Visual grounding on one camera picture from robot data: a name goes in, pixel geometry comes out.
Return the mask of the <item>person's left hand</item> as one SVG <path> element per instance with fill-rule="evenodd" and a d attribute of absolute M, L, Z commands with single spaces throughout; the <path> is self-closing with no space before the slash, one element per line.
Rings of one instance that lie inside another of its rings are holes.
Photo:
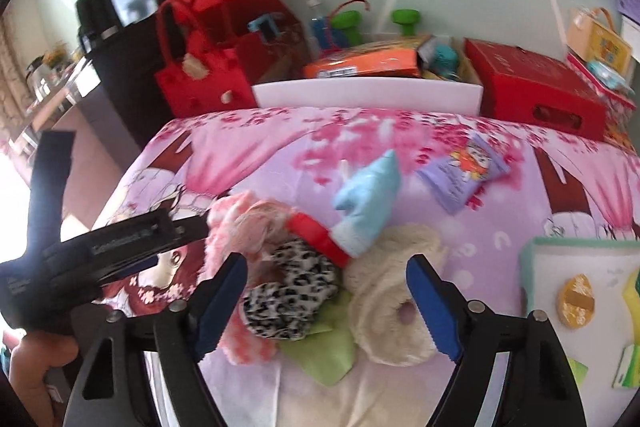
<path fill-rule="evenodd" d="M 37 426 L 61 426 L 44 377 L 50 369 L 73 362 L 79 348 L 74 337 L 48 332 L 27 333 L 12 352 L 9 382 Z"/>

